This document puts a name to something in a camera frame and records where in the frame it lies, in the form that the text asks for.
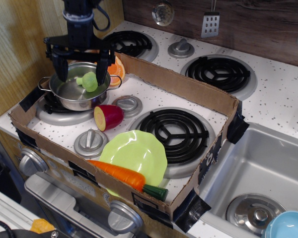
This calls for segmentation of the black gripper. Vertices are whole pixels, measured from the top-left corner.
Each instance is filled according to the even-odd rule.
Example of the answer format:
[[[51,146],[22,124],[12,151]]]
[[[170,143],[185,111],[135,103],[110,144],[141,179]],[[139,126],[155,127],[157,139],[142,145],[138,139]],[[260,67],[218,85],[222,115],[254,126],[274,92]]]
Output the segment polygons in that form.
[[[97,62],[98,86],[104,83],[110,62],[115,61],[115,50],[109,42],[97,38],[92,23],[68,23],[68,33],[62,36],[46,37],[46,57],[52,59],[58,78],[66,82],[68,61]]]

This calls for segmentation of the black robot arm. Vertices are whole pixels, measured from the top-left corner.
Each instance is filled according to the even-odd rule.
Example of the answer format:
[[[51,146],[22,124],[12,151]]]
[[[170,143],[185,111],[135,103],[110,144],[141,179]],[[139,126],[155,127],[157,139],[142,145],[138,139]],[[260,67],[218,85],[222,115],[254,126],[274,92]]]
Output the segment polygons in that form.
[[[99,29],[94,20],[94,9],[101,12],[108,21],[108,14],[100,7],[99,0],[65,0],[63,17],[67,22],[67,34],[46,37],[46,57],[51,60],[58,78],[65,82],[68,77],[68,60],[96,62],[96,79],[104,83],[107,68],[115,62],[115,47],[95,36]]]

